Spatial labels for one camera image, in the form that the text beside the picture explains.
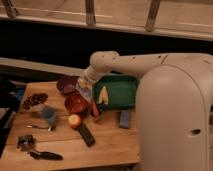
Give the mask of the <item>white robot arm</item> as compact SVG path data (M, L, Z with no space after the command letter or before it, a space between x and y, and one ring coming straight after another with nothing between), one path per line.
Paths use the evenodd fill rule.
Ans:
M112 71L140 80L135 111L142 171L210 171L213 55L95 52L77 89L90 101L91 86Z

